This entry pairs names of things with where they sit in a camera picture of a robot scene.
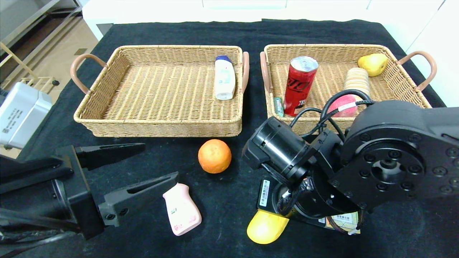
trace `table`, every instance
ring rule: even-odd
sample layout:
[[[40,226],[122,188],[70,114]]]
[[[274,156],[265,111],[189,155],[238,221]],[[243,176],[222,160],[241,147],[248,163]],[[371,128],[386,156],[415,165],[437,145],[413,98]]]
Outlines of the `table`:
[[[265,45],[282,43],[381,44],[397,59],[405,56],[382,25],[360,20],[114,25],[93,50],[102,60],[108,60],[121,45],[238,45],[249,52],[251,70],[244,96],[243,130],[237,137],[223,139],[232,150],[232,163],[222,174],[203,172],[196,156],[207,138],[94,137],[73,120],[83,93],[70,82],[19,159],[50,155],[56,147],[70,144],[144,142],[144,153],[86,172],[96,203],[103,201],[105,193],[125,185],[179,171],[180,182],[190,186],[203,221],[189,233],[176,237],[168,223],[164,200],[157,196],[129,224],[106,228],[88,241],[74,236],[19,257],[457,257],[457,196],[381,205],[367,216],[360,236],[343,236],[291,221],[272,244],[258,245],[247,237],[246,228],[255,214],[259,182],[265,173],[251,171],[240,154],[246,140],[266,119],[259,52]],[[424,80],[411,62],[404,67],[416,84]],[[89,86],[100,70],[95,62],[86,61],[78,75]],[[433,106],[442,105],[430,87],[425,95]]]

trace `basket handle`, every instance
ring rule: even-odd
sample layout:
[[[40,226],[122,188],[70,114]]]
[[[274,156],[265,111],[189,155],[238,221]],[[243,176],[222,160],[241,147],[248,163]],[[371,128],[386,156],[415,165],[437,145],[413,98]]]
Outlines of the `basket handle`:
[[[243,54],[243,62],[244,62],[244,67],[242,68],[242,88],[241,88],[241,94],[246,91],[247,84],[249,82],[249,69],[250,69],[250,64],[249,64],[249,52],[244,52]]]
[[[261,74],[263,75],[263,83],[265,90],[271,93],[273,87],[271,85],[271,79],[269,78],[268,65],[266,63],[266,54],[264,51],[260,52],[260,65],[261,65]]]
[[[72,65],[70,66],[70,77],[72,77],[72,80],[73,82],[78,86],[78,88],[80,88],[80,90],[85,93],[85,94],[88,94],[89,92],[89,89],[88,87],[86,87],[81,81],[80,79],[78,79],[77,77],[77,68],[78,66],[81,64],[81,62],[83,62],[83,60],[85,60],[86,58],[91,58],[91,59],[94,59],[96,62],[98,62],[102,67],[107,67],[107,64],[102,61],[100,58],[92,55],[92,54],[82,54],[82,55],[79,55],[72,63]]]
[[[408,54],[407,56],[405,56],[404,58],[398,60],[397,64],[403,65],[406,61],[408,61],[409,59],[411,59],[415,55],[421,55],[421,56],[425,57],[427,59],[427,61],[429,62],[430,66],[431,66],[431,74],[429,75],[429,77],[427,77],[427,79],[425,79],[425,81],[423,81],[417,87],[418,90],[422,91],[423,89],[425,89],[427,87],[427,85],[435,77],[435,74],[437,73],[437,63],[435,62],[435,60],[433,59],[433,57],[429,53],[424,52],[424,51],[414,51],[414,52]]]

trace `orange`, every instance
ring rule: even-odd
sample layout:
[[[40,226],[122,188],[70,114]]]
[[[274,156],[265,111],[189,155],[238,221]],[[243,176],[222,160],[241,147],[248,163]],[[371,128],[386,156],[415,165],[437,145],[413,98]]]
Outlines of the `orange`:
[[[211,174],[221,173],[231,163],[231,150],[221,140],[208,140],[199,149],[198,160],[204,171]]]

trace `pink bottle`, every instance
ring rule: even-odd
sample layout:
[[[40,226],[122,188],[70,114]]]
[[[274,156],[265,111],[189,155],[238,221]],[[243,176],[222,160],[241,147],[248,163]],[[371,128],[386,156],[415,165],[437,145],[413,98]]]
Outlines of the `pink bottle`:
[[[166,200],[172,232],[176,236],[181,236],[201,224],[201,213],[191,199],[188,189],[187,185],[177,183],[162,195]]]

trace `soda can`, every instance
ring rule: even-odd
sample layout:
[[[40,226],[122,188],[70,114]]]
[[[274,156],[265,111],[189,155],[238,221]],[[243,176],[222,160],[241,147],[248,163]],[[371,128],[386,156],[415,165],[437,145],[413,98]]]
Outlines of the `soda can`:
[[[318,67],[319,63],[309,56],[299,56],[290,61],[285,89],[284,114],[294,117],[305,108]]]

